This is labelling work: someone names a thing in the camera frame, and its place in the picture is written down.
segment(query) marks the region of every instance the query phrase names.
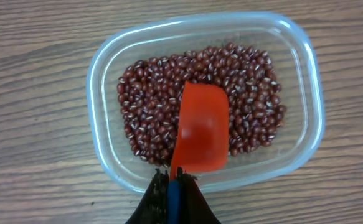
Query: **measuring scoop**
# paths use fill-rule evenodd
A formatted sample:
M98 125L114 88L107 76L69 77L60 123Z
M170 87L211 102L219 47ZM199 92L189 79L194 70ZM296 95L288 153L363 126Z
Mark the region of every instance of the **measuring scoop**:
M215 85L186 82L170 180L177 168L185 172L213 172L223 168L229 151L229 103Z

